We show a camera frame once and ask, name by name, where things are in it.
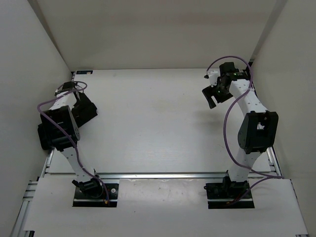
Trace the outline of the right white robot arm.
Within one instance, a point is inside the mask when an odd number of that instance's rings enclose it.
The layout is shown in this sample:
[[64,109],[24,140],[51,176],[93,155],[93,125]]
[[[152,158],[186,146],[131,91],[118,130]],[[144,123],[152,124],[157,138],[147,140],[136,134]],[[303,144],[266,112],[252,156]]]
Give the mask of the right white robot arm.
[[251,88],[250,76],[235,68],[233,62],[220,65],[218,71],[207,70],[210,85],[202,90],[211,109],[234,98],[244,119],[237,133],[239,150],[231,156],[234,165],[226,172],[222,183],[205,185],[209,199],[237,198],[249,189],[248,175],[257,158],[274,144],[278,114],[269,111]]

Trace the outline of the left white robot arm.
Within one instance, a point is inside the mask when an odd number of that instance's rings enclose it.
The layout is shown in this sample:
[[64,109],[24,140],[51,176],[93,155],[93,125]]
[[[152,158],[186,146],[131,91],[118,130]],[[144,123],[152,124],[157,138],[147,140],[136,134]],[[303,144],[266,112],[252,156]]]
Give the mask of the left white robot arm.
[[95,169],[79,154],[79,128],[97,116],[97,108],[84,93],[87,83],[68,81],[59,86],[55,97],[37,105],[38,125],[43,150],[56,149],[68,161],[76,179],[72,183],[90,198],[104,194],[104,186]]

